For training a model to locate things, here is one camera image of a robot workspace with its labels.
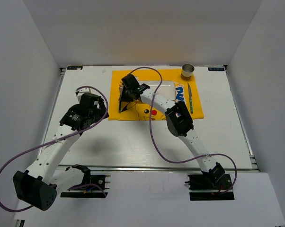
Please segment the fork with teal handle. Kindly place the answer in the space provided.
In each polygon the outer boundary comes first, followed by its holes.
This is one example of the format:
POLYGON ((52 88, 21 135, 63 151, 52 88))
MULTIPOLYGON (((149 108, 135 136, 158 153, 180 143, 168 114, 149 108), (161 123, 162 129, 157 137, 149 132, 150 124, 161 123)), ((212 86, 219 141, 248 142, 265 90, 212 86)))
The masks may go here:
POLYGON ((120 81, 120 83, 119 83, 119 93, 120 93, 120 95, 119 95, 119 106, 118 106, 118 113, 120 114, 121 113, 121 111, 122 111, 122 93, 123 93, 123 87, 124 87, 124 85, 123 85, 123 83, 122 83, 122 81, 120 81))

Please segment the white rectangular plate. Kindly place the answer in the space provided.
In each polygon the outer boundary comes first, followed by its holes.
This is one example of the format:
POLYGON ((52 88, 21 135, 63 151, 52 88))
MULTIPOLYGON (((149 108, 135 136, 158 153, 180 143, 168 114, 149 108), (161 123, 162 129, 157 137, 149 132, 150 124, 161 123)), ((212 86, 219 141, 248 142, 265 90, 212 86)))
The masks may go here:
MULTIPOLYGON (((140 84, 146 84, 152 89, 152 93, 155 91, 157 86, 159 85, 160 81, 139 81, 140 84)), ((163 81, 159 89, 157 90, 157 93, 168 100, 175 100, 175 84, 173 81, 163 81)))

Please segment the yellow printed cloth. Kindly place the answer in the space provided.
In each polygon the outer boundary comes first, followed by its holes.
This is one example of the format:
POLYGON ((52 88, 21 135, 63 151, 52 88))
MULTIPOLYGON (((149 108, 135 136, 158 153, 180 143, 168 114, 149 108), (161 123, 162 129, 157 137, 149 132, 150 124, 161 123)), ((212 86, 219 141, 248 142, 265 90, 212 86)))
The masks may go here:
MULTIPOLYGON (((130 73, 130 70, 115 70, 112 72, 110 100, 109 100, 109 120, 119 121, 147 121, 152 119, 153 121, 165 120, 165 114, 159 112, 155 108, 150 111, 148 104, 142 104, 140 102, 122 102, 122 111, 118 113, 119 106, 119 83, 121 79, 130 73)), ((189 83, 192 90, 192 100, 194 113, 190 114, 192 119, 203 119, 204 113, 199 98, 198 89, 196 86, 195 77, 192 76, 190 80, 183 80, 181 78, 181 69, 165 69, 159 70, 162 75, 163 81, 173 81, 175 84, 176 99, 173 101, 182 101, 186 103, 190 112, 188 86, 189 83)), ((139 81, 160 81, 160 77, 157 72, 153 70, 137 70, 134 75, 139 81)))

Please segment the knife with teal handle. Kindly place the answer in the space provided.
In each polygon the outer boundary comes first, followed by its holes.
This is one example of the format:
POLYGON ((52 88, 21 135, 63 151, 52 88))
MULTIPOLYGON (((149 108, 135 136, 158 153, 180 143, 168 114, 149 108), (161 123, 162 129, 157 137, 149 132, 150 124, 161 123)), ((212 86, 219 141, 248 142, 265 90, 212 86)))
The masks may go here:
POLYGON ((193 100, 192 100, 192 90, 191 90, 191 86, 188 83, 188 95, 189 95, 189 104, 190 104, 190 113, 193 114, 194 113, 194 108, 193 108, 193 100))

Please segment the cup with wooden base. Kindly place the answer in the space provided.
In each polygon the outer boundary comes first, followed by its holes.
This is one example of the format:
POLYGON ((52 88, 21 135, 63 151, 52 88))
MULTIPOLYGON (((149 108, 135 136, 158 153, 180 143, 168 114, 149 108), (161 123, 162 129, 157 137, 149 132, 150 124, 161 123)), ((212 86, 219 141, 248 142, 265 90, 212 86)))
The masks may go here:
POLYGON ((183 80, 190 80, 194 75, 195 67, 191 64, 184 64, 181 70, 181 78, 183 80))

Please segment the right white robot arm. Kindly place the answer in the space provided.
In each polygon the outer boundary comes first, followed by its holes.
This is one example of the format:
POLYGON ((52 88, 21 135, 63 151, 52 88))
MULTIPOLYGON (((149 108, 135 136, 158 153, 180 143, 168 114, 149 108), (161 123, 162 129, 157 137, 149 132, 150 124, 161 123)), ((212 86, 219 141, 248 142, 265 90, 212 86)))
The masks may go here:
POLYGON ((166 99, 152 90, 150 86, 140 84, 132 74, 121 79, 121 87, 121 101, 140 101, 143 104, 152 105, 156 110, 165 114, 169 132, 183 141, 197 160, 202 174, 205 175, 205 184, 209 188, 217 188, 222 183, 225 171, 221 164, 210 156, 198 138, 186 104, 182 101, 175 102, 166 99))

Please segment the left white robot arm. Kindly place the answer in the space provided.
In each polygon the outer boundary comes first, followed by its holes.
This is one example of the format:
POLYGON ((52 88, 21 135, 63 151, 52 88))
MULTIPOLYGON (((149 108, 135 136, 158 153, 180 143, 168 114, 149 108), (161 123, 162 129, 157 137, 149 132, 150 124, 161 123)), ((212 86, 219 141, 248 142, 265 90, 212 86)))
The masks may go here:
POLYGON ((76 96, 78 104, 62 117, 51 143, 24 172, 17 171, 13 176, 17 197, 42 211, 49 209, 63 191, 85 189, 91 183, 90 169, 79 164, 54 174, 81 135, 109 116, 108 101, 102 93, 95 95, 87 88, 78 88, 76 96))

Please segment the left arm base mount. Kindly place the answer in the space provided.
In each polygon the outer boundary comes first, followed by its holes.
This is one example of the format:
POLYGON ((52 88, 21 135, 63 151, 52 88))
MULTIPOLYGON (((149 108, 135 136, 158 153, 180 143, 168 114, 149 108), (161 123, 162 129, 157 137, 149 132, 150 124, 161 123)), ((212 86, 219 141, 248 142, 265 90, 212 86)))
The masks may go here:
POLYGON ((82 198, 82 199, 105 199, 109 188, 111 176, 106 174, 94 174, 87 166, 73 165, 66 168, 66 171, 80 170, 83 178, 80 184, 76 184, 60 194, 61 198, 82 198))

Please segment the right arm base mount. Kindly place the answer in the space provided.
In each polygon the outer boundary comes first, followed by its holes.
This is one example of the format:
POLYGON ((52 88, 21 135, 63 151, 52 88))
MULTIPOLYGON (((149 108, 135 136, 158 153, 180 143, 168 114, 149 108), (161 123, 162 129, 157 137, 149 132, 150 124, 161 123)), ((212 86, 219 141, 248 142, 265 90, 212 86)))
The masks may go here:
POLYGON ((185 185, 189 187, 190 201, 233 201, 235 200, 233 190, 228 190, 231 185, 231 177, 225 174, 217 184, 212 184, 211 181, 204 175, 188 175, 188 180, 185 185))

